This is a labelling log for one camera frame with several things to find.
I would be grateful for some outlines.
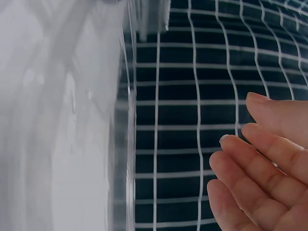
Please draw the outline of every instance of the white grid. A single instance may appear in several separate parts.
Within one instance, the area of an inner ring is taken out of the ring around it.
[[[153,170],[153,231],[157,223],[157,143],[158,143],[158,99],[159,99],[159,64],[160,64],[160,20],[158,20],[156,53],[156,87],[155,87],[155,132],[154,132],[154,170]]]
[[[179,197],[179,198],[163,198],[157,199],[157,204],[177,204],[177,203],[189,203],[189,202],[198,202],[198,196],[191,197]],[[208,196],[202,196],[202,201],[208,201]],[[139,199],[135,202],[136,205],[151,205],[153,204],[152,199]]]
[[[298,8],[299,14],[302,14],[302,9],[306,6],[308,0],[305,0],[301,3],[300,7]]]
[[[138,45],[138,48],[151,48],[151,47],[156,47],[156,43],[143,43],[143,44]],[[167,43],[161,43],[160,47],[161,48],[193,48],[193,45],[190,43],[169,43],[167,42]],[[226,45],[223,45],[223,44],[209,44],[209,43],[207,44],[196,43],[195,47],[200,48],[200,49],[216,49],[216,50],[225,50],[227,48]],[[228,47],[230,51],[245,51],[245,52],[255,53],[255,48],[253,47],[234,46],[234,45],[229,45]],[[282,52],[269,51],[265,49],[258,49],[258,53],[271,55],[275,57],[287,58],[287,59],[291,59],[295,61],[298,60],[298,56],[286,54]],[[302,61],[308,64],[308,59],[303,58]]]
[[[220,147],[214,148],[201,148],[202,153],[214,153],[221,150]],[[153,155],[154,150],[150,149],[137,149],[136,155]],[[186,148],[186,149],[159,149],[157,150],[158,155],[181,155],[181,154],[199,154],[197,148]]]
[[[183,172],[159,172],[157,173],[157,179],[172,179],[172,178],[179,179],[179,178],[200,177],[200,176],[203,178],[203,176],[214,176],[214,175],[215,173],[212,170],[183,171]],[[135,179],[153,179],[153,178],[154,178],[153,173],[136,173],[135,174]],[[199,196],[198,205],[201,204],[201,201],[202,201],[202,195],[201,197]]]
[[[192,221],[176,221],[176,222],[159,222],[157,223],[157,228],[170,228],[170,227],[188,227],[196,226],[198,223],[197,220]],[[216,223],[215,218],[202,219],[200,221],[201,225],[213,224]],[[153,227],[152,223],[136,223],[135,226],[137,229],[150,229]]]
[[[215,29],[215,28],[206,28],[206,27],[195,27],[194,28],[196,32],[207,32],[207,33],[223,33],[221,29]],[[169,31],[190,31],[189,27],[169,27]],[[228,34],[232,34],[232,35],[243,35],[243,36],[251,36],[250,32],[246,32],[246,31],[236,31],[236,30],[226,30],[226,32]],[[255,37],[257,38],[262,38],[262,39],[269,39],[269,40],[275,40],[275,38],[273,36],[269,36],[269,35],[264,35],[264,34],[259,34],[259,33],[255,33],[254,32]],[[288,44],[293,44],[293,41],[291,40],[287,40],[287,39],[282,39],[280,38],[281,42],[284,43],[288,43]],[[308,45],[303,44],[303,43],[299,43],[298,44],[300,47],[308,49]]]
[[[201,125],[201,106],[200,106],[200,90],[199,90],[199,83],[198,83],[198,76],[197,76],[197,68],[196,68],[196,56],[197,56],[197,51],[196,51],[196,41],[195,41],[195,34],[194,34],[194,27],[193,27],[193,22],[191,19],[191,10],[192,10],[192,1],[188,0],[188,10],[187,10],[187,17],[189,20],[189,24],[191,26],[191,31],[192,31],[192,46],[193,46],[193,76],[195,80],[195,85],[196,85],[196,93],[197,93],[197,113],[198,113],[198,121],[197,121],[197,146],[198,146],[198,153],[199,153],[199,159],[200,159],[200,171],[198,172],[200,176],[200,188],[199,188],[199,199],[198,199],[198,218],[197,218],[197,231],[200,231],[200,222],[201,222],[201,214],[202,214],[202,205],[201,205],[201,200],[202,200],[202,195],[203,195],[203,155],[201,151],[201,142],[200,142],[200,125]]]
[[[192,63],[161,63],[161,68],[191,68],[193,65]],[[137,67],[140,68],[155,68],[156,63],[137,63]],[[197,68],[204,68],[204,69],[227,69],[226,64],[196,64]],[[256,66],[252,65],[230,65],[231,70],[245,70],[245,71],[254,71],[257,70]],[[271,72],[281,72],[279,67],[273,66],[260,66],[261,71],[271,71]],[[294,69],[285,69],[287,73],[300,75],[300,71]]]
[[[227,79],[200,79],[199,85],[230,85],[232,84],[231,80]],[[236,85],[247,85],[247,86],[263,86],[263,82],[260,80],[235,80]],[[180,85],[194,85],[194,80],[165,80],[165,81],[159,81],[159,86],[180,86]],[[287,83],[283,82],[272,82],[267,81],[268,86],[272,87],[282,87],[282,88],[288,88]],[[142,81],[137,82],[137,87],[151,87],[156,86],[155,81]],[[297,84],[297,83],[291,83],[291,86],[293,89],[307,89],[306,85]],[[120,84],[120,87],[126,88],[126,84]]]
[[[306,85],[308,87],[308,81],[307,81],[307,78],[304,74],[304,71],[302,70],[302,55],[300,53],[300,49],[299,49],[299,46],[298,46],[298,43],[297,41],[295,40],[294,36],[288,31],[288,29],[286,27],[284,27],[283,25],[283,14],[281,13],[280,14],[280,26],[285,30],[285,32],[288,33],[288,35],[292,38],[295,46],[296,46],[296,49],[297,49],[297,56],[298,56],[298,69],[299,71],[301,72],[303,78],[304,78],[304,81],[306,82]]]
[[[232,3],[235,3],[235,4],[239,4],[237,1],[231,1],[231,0],[225,0],[225,2],[228,1],[228,2],[232,2]],[[252,5],[252,4],[249,4],[249,3],[245,3],[243,2],[243,5],[244,6],[247,6],[247,7],[250,7],[250,8],[253,8],[253,9],[257,9],[257,10],[260,10],[259,7],[255,6],[255,5]],[[265,9],[266,12],[269,12],[269,13],[272,13],[272,14],[275,14],[277,16],[279,16],[279,13],[276,12],[276,11],[273,11],[273,10],[269,10],[269,9]],[[182,9],[182,8],[171,8],[170,12],[175,12],[175,13],[187,13],[187,9]],[[212,11],[206,11],[206,10],[196,10],[196,9],[192,9],[192,13],[195,13],[195,14],[204,14],[204,15],[215,15],[214,12]],[[230,13],[218,13],[219,16],[221,17],[228,17],[228,18],[240,18],[239,16],[237,15],[234,15],[234,14],[230,14]],[[285,18],[288,18],[289,20],[291,21],[294,21],[295,22],[295,19],[293,17],[290,17],[286,14],[284,14],[284,17]],[[253,18],[253,17],[249,17],[249,16],[246,16],[246,19],[249,19],[251,21],[254,21],[254,22],[259,22],[257,19]],[[304,26],[308,26],[308,23],[307,22],[304,22],[302,20],[298,20],[300,24],[304,25]]]
[[[220,24],[221,29],[223,31],[223,35],[225,37],[225,43],[226,43],[226,53],[227,53],[227,70],[233,85],[233,90],[234,90],[234,96],[235,96],[235,135],[239,136],[239,132],[238,132],[238,124],[239,124],[239,96],[237,94],[237,88],[231,73],[231,69],[230,69],[230,50],[229,50],[229,41],[228,41],[228,36],[227,36],[227,32],[226,29],[223,25],[223,23],[220,21],[219,16],[218,16],[218,12],[219,12],[219,5],[218,5],[219,0],[215,0],[215,17],[217,22]]]
[[[279,63],[279,66],[280,66],[280,68],[281,68],[281,70],[282,70],[282,73],[283,73],[283,75],[284,75],[284,77],[285,77],[285,80],[286,80],[286,82],[288,83],[288,86],[289,86],[289,89],[290,89],[290,93],[291,93],[291,98],[292,98],[292,100],[294,100],[294,93],[293,93],[292,86],[291,86],[290,81],[289,81],[289,78],[288,78],[288,76],[287,76],[287,74],[286,74],[286,72],[285,72],[285,70],[284,70],[284,68],[283,68],[283,66],[282,66],[282,52],[281,52],[281,47],[280,47],[279,39],[278,39],[278,37],[276,36],[276,33],[275,33],[275,32],[269,27],[269,25],[265,22],[265,20],[264,20],[264,18],[265,18],[264,6],[263,6],[262,1],[259,0],[259,2],[260,2],[260,5],[261,5],[261,10],[262,10],[261,20],[262,20],[262,22],[264,23],[264,25],[266,26],[266,28],[273,34],[273,36],[274,36],[275,39],[276,39],[277,46],[278,46],[278,53],[279,53],[279,56],[278,56],[278,63]]]
[[[239,5],[240,3],[237,1],[237,0],[220,0],[220,1],[224,1],[224,2],[231,2],[233,4],[237,4]],[[260,10],[260,7],[256,6],[256,5],[253,5],[253,4],[250,4],[250,3],[247,3],[247,2],[243,2],[243,5],[244,6],[247,6],[247,7],[250,7],[250,8],[253,8],[253,9],[257,9],[257,10]],[[267,9],[267,8],[264,8],[264,10],[268,13],[272,13],[274,15],[277,15],[277,16],[280,16],[280,13],[276,12],[276,11],[273,11],[271,9]],[[291,21],[295,21],[295,19],[287,14],[283,14],[283,16]],[[308,26],[308,23],[307,22],[304,22],[302,20],[299,21],[299,23],[305,25],[305,26]]]
[[[249,30],[249,32],[251,33],[251,36],[252,36],[252,39],[254,41],[254,47],[255,47],[255,63],[256,63],[256,67],[257,67],[257,70],[258,70],[258,73],[260,75],[260,78],[262,80],[262,83],[264,85],[264,89],[265,89],[265,93],[266,93],[266,96],[269,98],[270,94],[269,94],[269,89],[266,85],[266,82],[264,80],[264,77],[262,75],[262,72],[260,70],[260,66],[259,66],[259,62],[258,62],[258,46],[257,46],[257,40],[256,40],[256,37],[255,37],[255,34],[254,32],[252,31],[252,29],[250,28],[250,26],[246,23],[246,21],[244,20],[244,17],[243,17],[243,0],[240,0],[240,17],[241,17],[241,20],[243,22],[243,24],[245,25],[245,27],[247,27],[247,29]]]

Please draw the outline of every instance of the palm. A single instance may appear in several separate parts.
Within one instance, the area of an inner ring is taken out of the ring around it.
[[[308,102],[257,101],[247,107],[260,125],[242,129],[252,146],[227,136],[210,158],[212,211],[223,231],[307,231]]]

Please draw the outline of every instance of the fingernail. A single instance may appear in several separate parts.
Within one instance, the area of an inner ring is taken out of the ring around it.
[[[259,94],[256,94],[256,93],[253,93],[253,92],[249,92],[247,94],[247,100],[252,100],[256,103],[265,103],[266,101],[269,100],[268,97],[264,96],[264,95],[259,95]]]
[[[222,140],[223,140],[224,138],[226,138],[227,136],[228,136],[228,134],[223,135],[223,136],[220,138],[219,143],[221,143],[221,142],[222,142]]]

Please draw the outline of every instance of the checkered pattern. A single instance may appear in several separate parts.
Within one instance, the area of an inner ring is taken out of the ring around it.
[[[137,43],[136,230],[220,230],[208,160],[253,122],[247,93],[308,100],[306,2],[174,0],[169,31]]]

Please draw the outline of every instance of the plastic sheet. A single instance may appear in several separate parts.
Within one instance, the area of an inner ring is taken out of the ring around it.
[[[134,85],[118,90],[133,82],[129,8],[0,2],[0,231],[133,227]]]

